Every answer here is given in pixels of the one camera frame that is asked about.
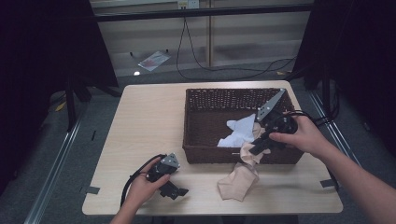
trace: table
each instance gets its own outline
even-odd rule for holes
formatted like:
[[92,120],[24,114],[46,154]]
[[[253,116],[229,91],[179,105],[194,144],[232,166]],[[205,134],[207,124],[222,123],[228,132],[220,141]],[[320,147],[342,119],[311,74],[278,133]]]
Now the table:
[[151,157],[175,152],[181,167],[171,181],[189,189],[175,201],[156,193],[137,211],[138,215],[290,215],[339,213],[343,210],[333,187],[319,181],[329,179],[324,164],[304,154],[295,165],[256,165],[260,180],[245,200],[223,201],[217,182],[234,164],[188,164],[182,149],[186,89],[195,88],[285,88],[300,109],[287,81],[239,81],[133,85],[124,89],[111,124],[91,186],[98,194],[87,194],[82,211],[86,215],[114,215],[129,175]]

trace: wicker basket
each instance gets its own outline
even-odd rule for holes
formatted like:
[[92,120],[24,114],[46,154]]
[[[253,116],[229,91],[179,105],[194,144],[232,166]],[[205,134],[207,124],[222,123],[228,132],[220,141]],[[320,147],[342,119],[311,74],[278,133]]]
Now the wicker basket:
[[[242,119],[270,100],[279,89],[188,89],[186,95],[183,149],[188,163],[241,162],[239,147],[217,147],[220,138],[232,133],[227,120]],[[294,109],[286,91],[275,107]],[[263,164],[295,164],[303,156],[296,148],[274,149],[262,157]]]

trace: black curtain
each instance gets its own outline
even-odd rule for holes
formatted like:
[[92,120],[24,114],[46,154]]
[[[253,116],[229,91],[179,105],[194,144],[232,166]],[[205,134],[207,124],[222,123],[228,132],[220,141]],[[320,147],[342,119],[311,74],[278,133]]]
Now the black curtain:
[[98,24],[59,21],[92,16],[89,1],[24,0],[4,5],[0,8],[4,102],[0,109],[0,192],[26,159],[47,116],[50,96],[64,91],[67,80],[73,80],[72,87],[118,86]]

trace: right hand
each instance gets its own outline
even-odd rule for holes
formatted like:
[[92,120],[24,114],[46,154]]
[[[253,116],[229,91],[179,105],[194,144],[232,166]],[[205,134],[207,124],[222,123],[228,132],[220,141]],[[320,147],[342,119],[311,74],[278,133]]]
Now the right hand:
[[295,146],[317,158],[325,153],[325,149],[329,148],[329,145],[332,146],[308,117],[295,116],[293,118],[298,124],[296,133],[270,133],[270,138],[277,142]]

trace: hand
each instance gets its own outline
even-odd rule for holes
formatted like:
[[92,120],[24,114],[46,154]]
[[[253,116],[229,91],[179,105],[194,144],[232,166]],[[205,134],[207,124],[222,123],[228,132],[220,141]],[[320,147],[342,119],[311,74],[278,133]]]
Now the hand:
[[[147,164],[141,171],[141,173],[147,173],[149,169],[161,158],[153,160]],[[131,183],[129,187],[128,195],[126,196],[125,202],[122,205],[119,212],[111,220],[111,224],[126,224],[131,223],[134,219],[134,215],[139,207],[145,203],[154,192],[166,182],[168,182],[170,175],[163,175],[160,179],[154,183],[149,182],[146,179],[146,175],[141,174]]]
[[142,205],[149,198],[151,198],[151,196],[159,187],[164,185],[169,180],[170,175],[164,175],[154,183],[151,183],[146,179],[145,173],[147,173],[151,166],[153,166],[160,159],[161,158],[157,158],[153,160],[142,169],[141,173],[143,174],[137,176],[129,188],[128,195],[125,199],[126,203],[134,203],[137,206]]
[[333,147],[308,117],[294,116],[293,118],[298,124],[295,134],[270,133],[270,138],[277,142],[293,145],[317,158],[323,155],[326,149]]

